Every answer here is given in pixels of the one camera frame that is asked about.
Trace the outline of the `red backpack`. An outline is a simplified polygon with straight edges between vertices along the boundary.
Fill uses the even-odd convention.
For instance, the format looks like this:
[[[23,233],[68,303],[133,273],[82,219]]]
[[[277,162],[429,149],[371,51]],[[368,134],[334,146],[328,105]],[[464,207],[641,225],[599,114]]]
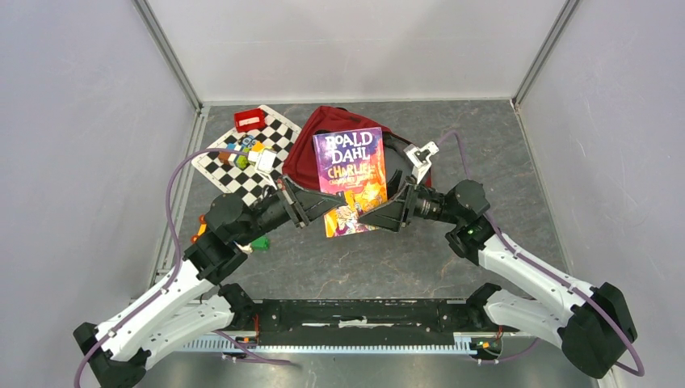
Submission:
[[[384,201],[413,175],[407,155],[412,145],[364,116],[320,106],[300,131],[282,174],[302,188]]]

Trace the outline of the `orange Roald Dahl book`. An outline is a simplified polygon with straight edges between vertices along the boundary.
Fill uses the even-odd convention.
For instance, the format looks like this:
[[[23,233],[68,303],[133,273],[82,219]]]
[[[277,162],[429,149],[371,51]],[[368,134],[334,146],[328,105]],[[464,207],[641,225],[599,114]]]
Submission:
[[[376,230],[358,221],[387,201],[385,152],[381,128],[317,133],[313,136],[319,191],[342,196],[344,206],[324,216],[326,236]]]

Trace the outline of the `black white chess mat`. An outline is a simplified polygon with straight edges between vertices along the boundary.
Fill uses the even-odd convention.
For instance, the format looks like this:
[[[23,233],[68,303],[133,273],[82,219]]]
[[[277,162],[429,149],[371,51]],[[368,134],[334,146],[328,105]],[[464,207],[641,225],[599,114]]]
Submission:
[[[289,151],[295,145],[301,127],[267,105],[259,107],[265,116],[265,127],[239,133],[230,126],[209,146],[211,148],[235,148],[248,151],[256,141],[276,153],[271,175],[283,173]],[[229,163],[221,161],[218,152],[202,154],[191,161],[192,166],[214,186],[224,193],[237,193],[246,205],[252,205],[263,193],[268,182],[254,169],[246,157],[231,154]]]

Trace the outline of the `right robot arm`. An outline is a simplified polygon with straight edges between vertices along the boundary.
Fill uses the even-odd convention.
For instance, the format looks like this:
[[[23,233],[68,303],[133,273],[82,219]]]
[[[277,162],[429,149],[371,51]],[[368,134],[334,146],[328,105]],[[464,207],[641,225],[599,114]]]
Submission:
[[[495,225],[489,208],[477,181],[462,180],[443,194],[409,177],[395,196],[359,221],[391,231],[407,226],[413,217],[452,224],[445,238],[457,256],[509,280],[529,296],[482,286],[466,309],[472,327],[486,330],[495,324],[534,335],[559,348],[592,378],[603,378],[613,367],[644,376],[633,345],[637,331],[623,293],[607,282],[594,286],[579,280],[537,258]]]

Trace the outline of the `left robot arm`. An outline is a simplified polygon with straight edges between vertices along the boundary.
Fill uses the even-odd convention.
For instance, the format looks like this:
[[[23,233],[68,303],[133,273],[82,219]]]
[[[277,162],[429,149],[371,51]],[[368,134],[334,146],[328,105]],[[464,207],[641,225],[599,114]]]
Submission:
[[[74,378],[89,367],[102,387],[133,387],[156,360],[175,345],[230,325],[248,327],[254,308],[241,299],[214,297],[209,306],[216,313],[200,311],[189,317],[185,328],[163,330],[173,315],[188,302],[219,285],[247,259],[242,247],[287,222],[307,226],[330,210],[346,203],[343,197],[302,188],[288,176],[275,181],[267,197],[247,205],[237,193],[218,196],[204,215],[207,229],[184,252],[177,251],[174,265],[161,281],[133,304],[101,322],[82,323],[74,338],[84,353]]]

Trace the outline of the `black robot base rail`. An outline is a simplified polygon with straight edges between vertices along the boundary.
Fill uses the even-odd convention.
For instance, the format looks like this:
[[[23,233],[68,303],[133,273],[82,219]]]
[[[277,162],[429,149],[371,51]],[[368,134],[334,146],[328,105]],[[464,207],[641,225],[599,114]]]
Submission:
[[[456,333],[512,333],[484,311],[486,284],[467,299],[263,299],[238,284],[219,288],[230,304],[231,331],[252,331],[260,345],[449,345]]]

